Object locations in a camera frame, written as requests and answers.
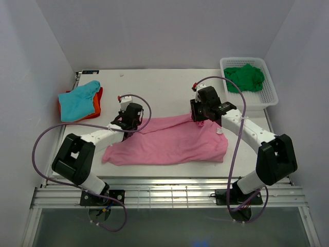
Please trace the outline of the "pink t shirt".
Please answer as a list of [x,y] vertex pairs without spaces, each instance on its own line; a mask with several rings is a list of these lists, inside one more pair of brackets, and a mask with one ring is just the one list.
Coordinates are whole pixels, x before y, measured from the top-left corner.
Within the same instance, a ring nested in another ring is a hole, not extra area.
[[228,140],[210,120],[194,122],[190,114],[153,118],[141,131],[106,148],[103,163],[176,165],[224,160]]

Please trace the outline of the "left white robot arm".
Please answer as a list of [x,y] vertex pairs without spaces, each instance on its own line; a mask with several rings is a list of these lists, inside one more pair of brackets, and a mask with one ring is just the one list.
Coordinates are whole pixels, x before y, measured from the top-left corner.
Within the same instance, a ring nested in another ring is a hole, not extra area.
[[68,134],[52,163],[52,170],[88,192],[97,205],[109,200],[108,185],[91,172],[94,154],[133,135],[141,125],[143,107],[129,103],[104,130],[82,136]]

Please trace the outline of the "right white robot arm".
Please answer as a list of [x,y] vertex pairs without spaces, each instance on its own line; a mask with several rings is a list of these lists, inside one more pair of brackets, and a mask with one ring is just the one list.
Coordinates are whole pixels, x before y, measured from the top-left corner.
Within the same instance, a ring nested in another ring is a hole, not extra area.
[[190,101],[192,120],[210,120],[237,135],[257,155],[255,170],[232,184],[226,193],[237,204],[245,204],[258,189],[271,186],[298,169],[293,142],[286,135],[266,131],[229,102],[221,102],[212,86],[195,84]]

